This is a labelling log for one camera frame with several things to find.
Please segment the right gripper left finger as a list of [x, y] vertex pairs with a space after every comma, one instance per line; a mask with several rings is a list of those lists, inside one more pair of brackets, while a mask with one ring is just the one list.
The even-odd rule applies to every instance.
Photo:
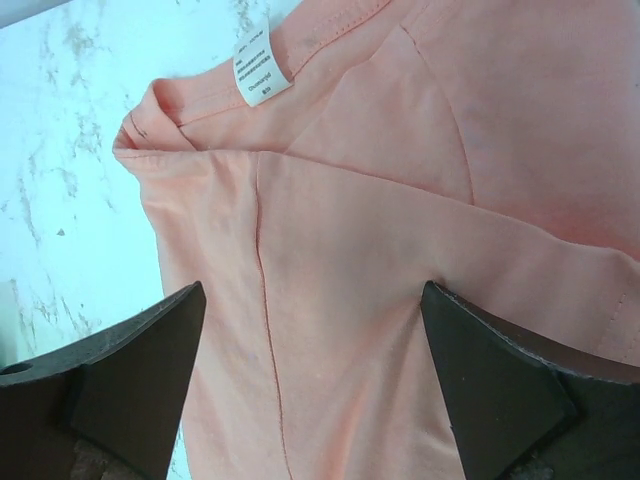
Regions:
[[206, 307], [195, 282], [1, 370], [4, 479], [164, 479]]

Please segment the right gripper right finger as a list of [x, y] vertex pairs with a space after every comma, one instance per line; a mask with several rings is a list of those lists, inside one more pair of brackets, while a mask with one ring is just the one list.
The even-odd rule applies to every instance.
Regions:
[[433, 281], [421, 310], [466, 478], [508, 478], [577, 418], [558, 375], [501, 318]]

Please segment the peach t shirt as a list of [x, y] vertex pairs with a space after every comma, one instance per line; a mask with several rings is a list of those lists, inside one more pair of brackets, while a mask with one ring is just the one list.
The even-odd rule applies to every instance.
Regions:
[[114, 142], [207, 297], [193, 478], [460, 478], [429, 280], [638, 363], [637, 2], [305, 1], [270, 45], [283, 92], [159, 79]]

